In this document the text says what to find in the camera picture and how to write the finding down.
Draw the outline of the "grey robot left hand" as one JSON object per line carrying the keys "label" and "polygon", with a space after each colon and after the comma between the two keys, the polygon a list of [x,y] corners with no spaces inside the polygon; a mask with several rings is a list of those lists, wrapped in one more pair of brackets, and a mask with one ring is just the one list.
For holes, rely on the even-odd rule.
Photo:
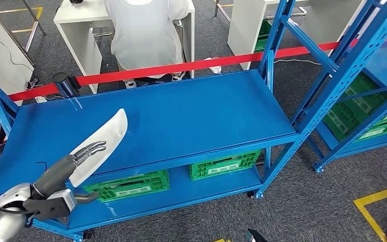
{"label": "grey robot left hand", "polygon": [[43,200],[48,199],[52,194],[66,188],[66,180],[69,179],[72,186],[78,187],[82,184],[100,165],[84,164],[91,156],[106,150],[106,141],[93,142],[74,154],[68,154],[53,164],[35,182],[32,187]]}

